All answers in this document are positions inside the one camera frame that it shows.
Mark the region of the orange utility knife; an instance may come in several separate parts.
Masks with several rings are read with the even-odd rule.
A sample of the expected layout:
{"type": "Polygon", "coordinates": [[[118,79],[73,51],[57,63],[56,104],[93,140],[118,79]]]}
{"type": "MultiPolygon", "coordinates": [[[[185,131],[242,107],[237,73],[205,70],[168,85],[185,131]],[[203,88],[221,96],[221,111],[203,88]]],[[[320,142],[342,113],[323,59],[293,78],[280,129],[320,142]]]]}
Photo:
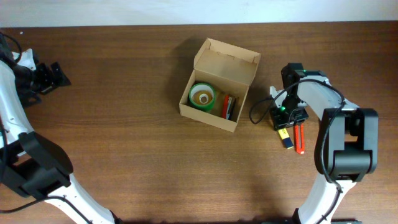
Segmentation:
{"type": "Polygon", "coordinates": [[[304,131],[303,123],[294,126],[294,137],[295,137],[295,151],[298,154],[305,153],[305,141],[304,141],[304,131]]]}

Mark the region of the yellow highlighter marker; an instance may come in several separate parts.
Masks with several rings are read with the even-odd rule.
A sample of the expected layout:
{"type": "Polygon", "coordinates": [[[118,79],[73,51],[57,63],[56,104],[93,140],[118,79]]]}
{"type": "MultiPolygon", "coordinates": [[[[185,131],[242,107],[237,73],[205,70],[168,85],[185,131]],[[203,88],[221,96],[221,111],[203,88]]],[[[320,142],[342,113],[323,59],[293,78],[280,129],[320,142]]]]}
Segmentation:
{"type": "Polygon", "coordinates": [[[294,147],[294,144],[285,128],[279,129],[277,132],[279,133],[282,143],[286,149],[291,149],[294,147]]]}

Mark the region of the brown cardboard box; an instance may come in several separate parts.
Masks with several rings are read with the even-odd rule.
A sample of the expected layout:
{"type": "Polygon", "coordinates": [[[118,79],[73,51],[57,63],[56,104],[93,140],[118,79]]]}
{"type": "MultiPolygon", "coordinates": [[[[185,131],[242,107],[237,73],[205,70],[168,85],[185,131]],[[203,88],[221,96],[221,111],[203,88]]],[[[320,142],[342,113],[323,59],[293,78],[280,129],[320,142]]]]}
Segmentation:
{"type": "Polygon", "coordinates": [[[207,38],[194,58],[193,71],[179,102],[180,114],[235,132],[260,59],[259,52],[207,38]],[[198,110],[189,102],[188,93],[197,83],[207,83],[216,91],[215,104],[209,112],[198,110]],[[226,95],[237,98],[231,120],[221,117],[226,95]]]}

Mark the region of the green tape roll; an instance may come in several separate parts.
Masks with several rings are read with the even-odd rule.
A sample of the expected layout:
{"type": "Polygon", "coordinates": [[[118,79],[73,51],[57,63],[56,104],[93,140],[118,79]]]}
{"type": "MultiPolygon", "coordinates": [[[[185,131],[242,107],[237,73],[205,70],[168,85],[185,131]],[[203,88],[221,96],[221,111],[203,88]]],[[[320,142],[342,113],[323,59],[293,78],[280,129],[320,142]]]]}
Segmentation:
{"type": "Polygon", "coordinates": [[[215,104],[215,89],[207,83],[193,85],[188,93],[190,104],[201,111],[209,112],[215,104]]]}

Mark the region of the small yellow tape roll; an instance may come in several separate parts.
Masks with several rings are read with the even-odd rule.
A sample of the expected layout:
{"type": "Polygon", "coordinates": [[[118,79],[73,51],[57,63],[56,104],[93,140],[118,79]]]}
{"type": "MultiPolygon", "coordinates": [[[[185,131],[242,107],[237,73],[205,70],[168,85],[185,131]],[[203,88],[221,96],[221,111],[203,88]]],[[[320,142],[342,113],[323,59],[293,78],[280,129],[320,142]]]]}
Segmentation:
{"type": "Polygon", "coordinates": [[[213,100],[213,97],[210,93],[203,92],[203,93],[198,93],[195,96],[195,99],[198,105],[207,105],[213,100]]]}

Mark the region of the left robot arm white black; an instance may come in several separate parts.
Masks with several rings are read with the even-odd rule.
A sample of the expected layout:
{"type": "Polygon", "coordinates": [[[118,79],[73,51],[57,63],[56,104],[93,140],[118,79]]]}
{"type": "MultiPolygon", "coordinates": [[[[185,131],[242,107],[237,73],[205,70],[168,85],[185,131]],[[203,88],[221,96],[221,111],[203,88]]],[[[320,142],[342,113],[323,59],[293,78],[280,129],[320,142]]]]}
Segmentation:
{"type": "Polygon", "coordinates": [[[1,183],[33,202],[2,214],[47,202],[75,223],[122,223],[78,183],[67,153],[35,132],[24,109],[41,102],[41,95],[68,86],[59,63],[40,63],[32,49],[17,52],[1,34],[1,183]]]}

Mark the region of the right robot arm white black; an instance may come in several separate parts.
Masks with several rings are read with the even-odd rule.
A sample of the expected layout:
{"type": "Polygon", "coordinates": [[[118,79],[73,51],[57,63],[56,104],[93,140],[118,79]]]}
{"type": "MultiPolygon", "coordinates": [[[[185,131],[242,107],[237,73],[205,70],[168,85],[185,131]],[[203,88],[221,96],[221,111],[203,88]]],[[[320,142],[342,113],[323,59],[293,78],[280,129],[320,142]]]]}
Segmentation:
{"type": "Polygon", "coordinates": [[[377,167],[378,113],[347,100],[320,70],[288,63],[281,76],[283,90],[270,88],[274,129],[303,124],[308,118],[307,106],[320,120],[314,149],[317,177],[292,221],[331,223],[344,196],[377,167]]]}

